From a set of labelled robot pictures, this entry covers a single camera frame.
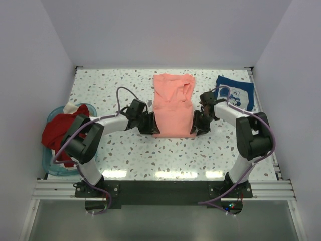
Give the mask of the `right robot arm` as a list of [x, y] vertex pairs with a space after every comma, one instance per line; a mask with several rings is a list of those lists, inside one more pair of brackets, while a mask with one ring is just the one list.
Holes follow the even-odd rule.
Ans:
[[263, 112], [252, 113], [216, 99], [211, 91], [200, 95], [201, 109], [194, 111], [191, 133], [197, 136], [208, 133], [212, 121], [223, 120], [236, 128], [239, 152], [232, 169], [224, 179], [223, 190], [229, 197], [241, 192], [241, 183], [248, 181], [254, 165], [272, 154], [275, 137]]

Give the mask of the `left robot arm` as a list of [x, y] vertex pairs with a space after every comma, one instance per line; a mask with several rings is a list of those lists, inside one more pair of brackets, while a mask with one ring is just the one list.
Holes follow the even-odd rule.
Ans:
[[94, 160], [101, 137], [132, 128], [138, 128], [143, 135], [160, 133], [154, 112], [148, 112], [146, 103], [138, 99], [120, 109], [116, 115], [96, 118], [78, 115], [67, 130], [59, 152], [65, 151], [76, 164], [91, 196], [98, 197], [104, 191], [103, 176]]

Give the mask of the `salmon pink t-shirt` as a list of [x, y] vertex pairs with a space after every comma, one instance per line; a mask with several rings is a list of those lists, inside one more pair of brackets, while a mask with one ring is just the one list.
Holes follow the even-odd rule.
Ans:
[[194, 108], [191, 101], [195, 78], [189, 74], [160, 74], [153, 77], [153, 112], [159, 134], [158, 138], [189, 138]]

